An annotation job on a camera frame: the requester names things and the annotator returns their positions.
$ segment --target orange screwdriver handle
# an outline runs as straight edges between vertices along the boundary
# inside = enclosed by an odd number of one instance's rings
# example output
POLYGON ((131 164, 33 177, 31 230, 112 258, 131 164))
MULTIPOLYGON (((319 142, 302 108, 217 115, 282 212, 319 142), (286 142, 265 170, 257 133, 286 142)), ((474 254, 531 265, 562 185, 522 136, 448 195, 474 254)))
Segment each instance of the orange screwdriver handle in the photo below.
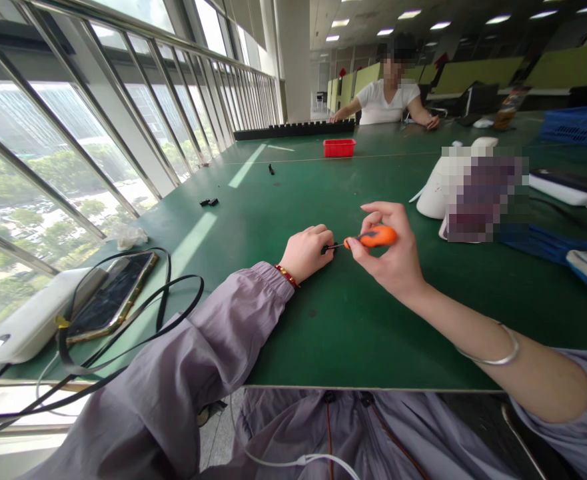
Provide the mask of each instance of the orange screwdriver handle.
MULTIPOLYGON (((398 239, 398 234, 391 227, 387 227, 386 225, 377 225, 371 230, 367 230, 355 238, 358 239, 365 247, 386 247, 395 243, 395 241, 398 239)), ((351 250, 351 248, 348 246, 348 243, 346 242, 346 239, 344 239, 344 246, 351 250)))

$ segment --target woman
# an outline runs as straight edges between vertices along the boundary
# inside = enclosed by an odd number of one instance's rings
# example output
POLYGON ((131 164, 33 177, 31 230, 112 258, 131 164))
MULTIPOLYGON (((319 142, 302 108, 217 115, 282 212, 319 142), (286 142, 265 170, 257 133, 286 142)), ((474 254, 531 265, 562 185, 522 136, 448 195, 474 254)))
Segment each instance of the woman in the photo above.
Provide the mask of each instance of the woman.
MULTIPOLYGON (((404 207, 375 202, 362 208, 368 213, 363 231, 383 222, 399 239, 379 258, 349 239, 354 259, 476 358, 511 396, 525 424, 587 479, 587 352, 549 349, 438 292, 422 277, 404 207)), ((362 480, 514 480, 437 395, 402 391, 247 389, 236 411, 241 438, 235 439, 232 460, 199 471, 197 413, 242 386, 294 294, 289 277, 302 283, 324 267, 333 250, 320 250, 332 242, 324 225, 309 227, 289 239, 279 263, 288 276, 266 262, 233 273, 189 321, 147 345, 122 375, 94 393, 64 444, 24 478, 348 478, 327 461, 259 465, 246 447, 275 463, 332 449, 362 480), (398 443, 389 441, 382 422, 398 443)))
POLYGON ((351 103, 331 116, 330 122, 344 120, 362 110, 360 125, 397 122, 408 108, 411 118, 433 130, 440 125, 440 117, 431 117, 422 106, 420 88, 412 81, 402 80, 406 66, 414 62, 415 43, 410 35, 400 34, 388 44, 380 46, 384 78, 369 83, 351 103))

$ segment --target hand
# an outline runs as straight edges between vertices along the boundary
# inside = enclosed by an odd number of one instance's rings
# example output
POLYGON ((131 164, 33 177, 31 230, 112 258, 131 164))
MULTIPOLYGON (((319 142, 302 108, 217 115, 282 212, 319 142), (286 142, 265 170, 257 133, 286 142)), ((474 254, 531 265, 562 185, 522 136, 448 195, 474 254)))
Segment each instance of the hand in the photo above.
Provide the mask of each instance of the hand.
POLYGON ((341 113, 342 109, 339 109, 336 113, 331 115, 328 119, 329 123, 336 123, 339 120, 344 120, 344 114, 341 113))
POLYGON ((316 225, 293 235, 280 260, 298 285, 333 260, 333 249, 321 255, 322 247, 333 245, 333 232, 326 225, 316 225))
POLYGON ((422 276, 415 235, 408 224, 404 205, 400 203, 373 202, 362 206, 370 214, 362 222, 361 233, 380 222, 393 228, 398 240, 380 258, 369 255, 369 249, 354 238, 349 238, 356 262, 376 279, 391 295, 405 302, 411 295, 422 293, 428 284, 422 276))
POLYGON ((433 130, 440 125, 440 115, 436 115, 435 117, 430 117, 431 120, 425 125, 427 130, 433 130))

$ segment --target office desk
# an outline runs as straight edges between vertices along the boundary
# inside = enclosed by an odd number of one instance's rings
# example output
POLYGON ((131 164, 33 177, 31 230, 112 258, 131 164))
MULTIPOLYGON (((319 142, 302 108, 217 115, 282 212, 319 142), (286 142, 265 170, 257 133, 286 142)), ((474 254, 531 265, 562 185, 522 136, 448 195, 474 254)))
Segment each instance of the office desk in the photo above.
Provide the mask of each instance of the office desk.
MULTIPOLYGON (((470 145, 479 136, 495 135, 503 147, 522 146, 531 168, 578 169, 587 175, 587 148, 537 139, 541 118, 539 113, 520 113, 513 122, 516 130, 505 133, 448 122, 433 132, 418 125, 359 127, 353 135, 357 140, 354 157, 348 159, 324 159, 324 137, 236 143, 137 224, 149 234, 149 246, 172 253, 174 276, 197 273, 211 292, 233 271, 260 260, 279 261, 289 236, 309 225, 326 223, 337 241, 357 234, 364 217, 360 205, 374 200, 406 203, 426 182, 440 147, 454 140, 470 145), (217 206, 199 205, 200 200, 215 197, 220 200, 217 206)), ((587 210, 565 208, 587 220, 587 210)), ((545 205, 532 205, 530 210, 531 222, 587 238, 545 205)), ((414 204, 407 211, 424 276, 436 288, 537 341, 587 349, 587 286, 568 268, 499 243, 448 244, 438 237, 440 221, 423 217, 414 204)), ((114 252, 110 243, 94 261, 114 252)), ((164 262, 159 262, 144 292, 163 284, 163 267, 164 262)), ((194 282, 174 288, 167 312, 186 307, 196 287, 194 282)), ((153 333, 156 307, 128 328, 111 349, 114 355, 153 333)), ((81 361, 100 343, 78 345, 72 356, 81 361)), ((54 352, 50 345, 34 360, 12 367, 7 376, 37 378, 54 352)), ((132 357, 116 362, 113 369, 132 357)), ((62 376, 58 366, 47 378, 62 376)), ((287 304, 247 383, 497 389, 430 325, 378 286, 346 249, 337 251, 335 260, 305 281, 287 304)))

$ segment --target ceiling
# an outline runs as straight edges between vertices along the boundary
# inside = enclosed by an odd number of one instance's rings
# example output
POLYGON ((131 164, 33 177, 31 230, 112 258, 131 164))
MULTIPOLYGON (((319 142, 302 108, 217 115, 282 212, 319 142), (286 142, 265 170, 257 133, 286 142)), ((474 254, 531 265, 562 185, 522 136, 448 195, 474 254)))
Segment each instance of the ceiling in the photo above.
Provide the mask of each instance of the ceiling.
POLYGON ((587 7, 587 0, 310 0, 310 49, 322 51, 376 43, 382 29, 393 33, 406 31, 419 39, 437 39, 446 29, 430 30, 441 21, 452 22, 449 29, 460 29, 464 34, 480 31, 507 31, 523 35, 531 26, 559 23, 587 7), (398 20, 408 10, 421 9, 412 19, 398 20), (531 15, 544 10, 559 10, 545 19, 529 20, 531 15), (511 15, 497 25, 485 25, 497 15, 511 15), (344 27, 331 27, 334 20, 349 19, 344 27), (327 42, 328 35, 340 35, 338 41, 327 42))

